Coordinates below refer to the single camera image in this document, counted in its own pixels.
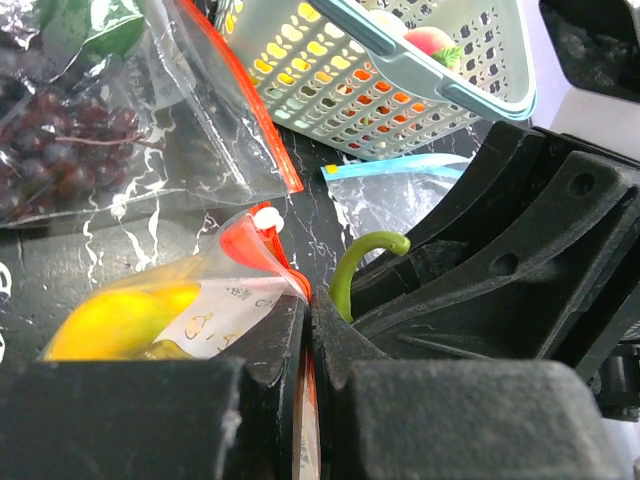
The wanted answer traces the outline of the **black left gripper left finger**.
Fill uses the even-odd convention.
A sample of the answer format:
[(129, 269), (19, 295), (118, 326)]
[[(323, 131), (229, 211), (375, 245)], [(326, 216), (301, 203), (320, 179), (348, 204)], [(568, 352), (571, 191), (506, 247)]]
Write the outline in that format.
[(5, 479), (295, 479), (306, 304), (209, 360), (37, 362), (1, 393)]

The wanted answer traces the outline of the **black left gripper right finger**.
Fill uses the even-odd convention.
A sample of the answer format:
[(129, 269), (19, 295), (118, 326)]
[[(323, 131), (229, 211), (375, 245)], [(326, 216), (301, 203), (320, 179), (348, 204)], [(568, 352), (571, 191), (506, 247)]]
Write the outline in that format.
[(531, 360), (394, 360), (310, 307), (324, 479), (622, 479), (587, 385)]

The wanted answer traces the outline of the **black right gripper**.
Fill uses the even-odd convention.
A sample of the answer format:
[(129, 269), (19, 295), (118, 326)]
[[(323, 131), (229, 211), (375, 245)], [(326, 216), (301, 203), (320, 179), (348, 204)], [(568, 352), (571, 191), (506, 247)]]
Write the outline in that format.
[(639, 99), (639, 39), (625, 1), (541, 1), (561, 69), (579, 89)]

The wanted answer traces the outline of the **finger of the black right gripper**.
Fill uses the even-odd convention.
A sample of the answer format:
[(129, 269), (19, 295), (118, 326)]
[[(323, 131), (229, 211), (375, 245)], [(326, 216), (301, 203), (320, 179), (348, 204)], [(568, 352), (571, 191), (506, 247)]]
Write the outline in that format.
[(454, 188), (355, 280), (394, 358), (601, 361), (639, 322), (639, 164), (497, 123)]

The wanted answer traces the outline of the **clear zip bag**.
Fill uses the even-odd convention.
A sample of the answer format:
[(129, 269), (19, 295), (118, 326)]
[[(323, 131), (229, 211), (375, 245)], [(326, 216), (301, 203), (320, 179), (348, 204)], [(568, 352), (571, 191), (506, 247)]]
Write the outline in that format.
[(300, 476), (311, 287), (293, 269), (284, 220), (263, 203), (228, 220), (203, 252), (113, 282), (67, 317), (44, 361), (244, 360), (279, 479)]
[(377, 231), (408, 234), (470, 163), (470, 158), (456, 154), (422, 153), (322, 167), (344, 245)]
[(193, 1), (1, 5), (1, 224), (242, 206), (303, 186)]

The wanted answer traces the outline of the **green cucumber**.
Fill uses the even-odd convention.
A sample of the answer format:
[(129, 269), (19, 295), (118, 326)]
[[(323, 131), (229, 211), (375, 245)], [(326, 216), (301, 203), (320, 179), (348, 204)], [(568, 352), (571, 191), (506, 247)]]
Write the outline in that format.
[(328, 294), (342, 319), (352, 324), (351, 287), (358, 265), (373, 250), (383, 249), (397, 256), (405, 255), (411, 248), (411, 241), (405, 235), (378, 231), (356, 239), (346, 250), (336, 265), (329, 285)]

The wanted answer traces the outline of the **yellow bananas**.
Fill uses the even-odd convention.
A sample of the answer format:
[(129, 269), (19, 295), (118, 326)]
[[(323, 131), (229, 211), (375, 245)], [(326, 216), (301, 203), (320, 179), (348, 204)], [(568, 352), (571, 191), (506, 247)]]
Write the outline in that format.
[(198, 283), (110, 289), (79, 305), (49, 342), (47, 361), (120, 360), (151, 344), (200, 293)]

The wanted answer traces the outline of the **dark red grapes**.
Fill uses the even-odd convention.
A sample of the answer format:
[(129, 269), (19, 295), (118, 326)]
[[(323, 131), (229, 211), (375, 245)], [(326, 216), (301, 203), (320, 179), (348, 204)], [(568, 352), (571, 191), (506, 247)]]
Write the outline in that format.
[(1, 34), (1, 225), (80, 209), (118, 189), (140, 116), (112, 99), (111, 63), (57, 68), (39, 36)]

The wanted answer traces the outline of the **clear zip top bag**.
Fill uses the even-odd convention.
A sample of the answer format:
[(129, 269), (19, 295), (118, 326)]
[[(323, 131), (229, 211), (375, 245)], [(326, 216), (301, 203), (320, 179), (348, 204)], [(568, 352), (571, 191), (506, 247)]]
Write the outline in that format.
[(1, 224), (242, 206), (303, 186), (193, 1), (1, 5)]

